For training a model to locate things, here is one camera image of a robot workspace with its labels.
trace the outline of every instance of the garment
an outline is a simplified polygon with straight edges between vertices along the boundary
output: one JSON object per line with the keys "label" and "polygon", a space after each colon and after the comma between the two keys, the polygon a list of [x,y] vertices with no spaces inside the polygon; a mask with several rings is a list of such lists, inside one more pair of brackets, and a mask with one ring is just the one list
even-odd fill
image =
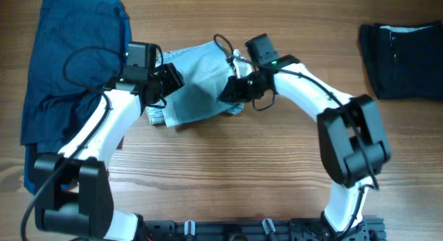
{"label": "garment", "polygon": [[[131,41],[129,17],[120,0],[43,0],[28,71],[21,124],[26,145],[24,185],[37,153],[58,152],[87,122],[100,95],[66,82],[62,66],[79,48],[103,46],[119,53]],[[86,51],[68,66],[70,79],[100,88],[116,75],[122,60],[104,51]]]}
{"label": "garment", "polygon": [[185,86],[165,98],[165,109],[146,108],[151,124],[173,127],[209,118],[223,111],[238,114],[243,110],[242,103],[230,104],[218,100],[233,70],[214,42],[164,53],[163,58],[165,63],[172,62],[180,71]]}
{"label": "garment", "polygon": [[443,99],[443,30],[363,25],[359,36],[369,81],[378,99]]}

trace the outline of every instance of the clothing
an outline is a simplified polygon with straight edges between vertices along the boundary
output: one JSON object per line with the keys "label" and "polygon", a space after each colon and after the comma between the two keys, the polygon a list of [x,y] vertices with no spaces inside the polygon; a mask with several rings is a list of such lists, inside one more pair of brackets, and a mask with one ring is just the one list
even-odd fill
{"label": "clothing", "polygon": [[218,100],[233,70],[214,42],[164,53],[163,58],[165,63],[172,62],[180,71],[185,85],[165,98],[165,109],[146,108],[151,124],[173,127],[210,118],[223,111],[238,114],[243,110],[242,103]]}
{"label": "clothing", "polygon": [[443,30],[363,25],[359,37],[369,81],[378,99],[443,99]]}
{"label": "clothing", "polygon": [[[69,84],[62,75],[67,57],[86,46],[124,53],[131,41],[129,18],[120,0],[43,0],[28,71],[21,124],[26,145],[25,187],[37,153],[58,152],[92,113],[101,96]],[[122,60],[104,51],[86,51],[69,63],[70,79],[101,88]]]}

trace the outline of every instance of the light blue cloth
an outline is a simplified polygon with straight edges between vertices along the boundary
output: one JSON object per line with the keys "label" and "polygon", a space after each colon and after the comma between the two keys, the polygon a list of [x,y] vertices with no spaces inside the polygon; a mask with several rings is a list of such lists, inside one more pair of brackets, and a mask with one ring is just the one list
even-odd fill
{"label": "light blue cloth", "polygon": [[214,42],[164,53],[163,58],[165,63],[172,62],[180,71],[185,86],[165,98],[165,109],[146,108],[151,124],[165,123],[174,127],[210,118],[223,111],[238,114],[243,110],[242,103],[218,100],[228,77],[234,74],[225,54]]}

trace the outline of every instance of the wood grain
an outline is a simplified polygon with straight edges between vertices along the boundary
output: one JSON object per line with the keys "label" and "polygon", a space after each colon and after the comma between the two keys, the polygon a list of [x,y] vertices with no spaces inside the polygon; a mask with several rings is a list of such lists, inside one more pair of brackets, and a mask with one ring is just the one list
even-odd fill
{"label": "wood grain", "polygon": [[[31,196],[19,145],[27,68],[42,0],[0,0],[0,240],[18,240]],[[227,36],[268,33],[281,54],[301,59],[331,86],[372,94],[356,43],[361,24],[421,24],[443,18],[443,0],[122,0],[133,39],[164,51]],[[386,220],[389,240],[439,240],[443,229],[443,104],[380,101],[392,161],[366,215]],[[125,136],[110,167],[116,207],[147,220],[261,220],[317,217],[329,197],[315,124],[284,98],[179,129],[146,115]],[[67,240],[42,233],[30,240]]]}

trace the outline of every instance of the wooden surface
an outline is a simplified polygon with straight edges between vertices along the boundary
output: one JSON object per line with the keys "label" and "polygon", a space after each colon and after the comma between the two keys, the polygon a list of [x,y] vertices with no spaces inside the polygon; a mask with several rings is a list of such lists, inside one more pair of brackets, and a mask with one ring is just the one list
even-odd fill
{"label": "wooden surface", "polygon": [[[18,240],[31,195],[19,145],[27,68],[42,0],[0,0],[0,240]],[[372,94],[356,43],[361,24],[443,19],[443,0],[122,0],[133,39],[164,51],[209,42],[235,47],[268,33],[281,54],[301,59],[334,88]],[[389,240],[443,234],[443,104],[381,101],[392,161],[364,214],[383,217]],[[110,182],[117,208],[146,220],[261,220],[318,217],[330,179],[316,125],[284,98],[264,112],[250,105],[180,130],[152,127],[143,114],[115,153]],[[36,230],[31,240],[68,237]]]}

